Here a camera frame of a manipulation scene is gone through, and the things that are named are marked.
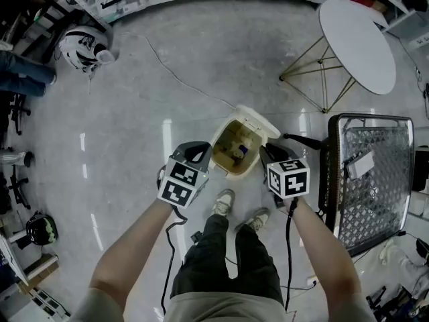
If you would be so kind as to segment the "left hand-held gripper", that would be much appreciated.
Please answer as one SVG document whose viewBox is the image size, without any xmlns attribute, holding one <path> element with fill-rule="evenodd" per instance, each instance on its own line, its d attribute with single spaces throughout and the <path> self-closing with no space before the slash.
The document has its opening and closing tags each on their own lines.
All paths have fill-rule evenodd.
<svg viewBox="0 0 429 322">
<path fill-rule="evenodd" d="M 180 144 L 163 167 L 157 198 L 187 209 L 208 182 L 212 146 L 194 141 Z"/>
</svg>

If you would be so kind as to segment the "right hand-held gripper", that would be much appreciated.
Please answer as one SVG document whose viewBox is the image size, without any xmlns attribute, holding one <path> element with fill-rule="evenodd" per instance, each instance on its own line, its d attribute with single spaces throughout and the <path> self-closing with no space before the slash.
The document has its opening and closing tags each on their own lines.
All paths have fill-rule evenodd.
<svg viewBox="0 0 429 322">
<path fill-rule="evenodd" d="M 277 209 L 284 207 L 284 199 L 309 193 L 310 168 L 304 158 L 279 144 L 261 146 L 259 155 L 263 167 L 266 167 L 267 187 L 273 193 Z"/>
</svg>

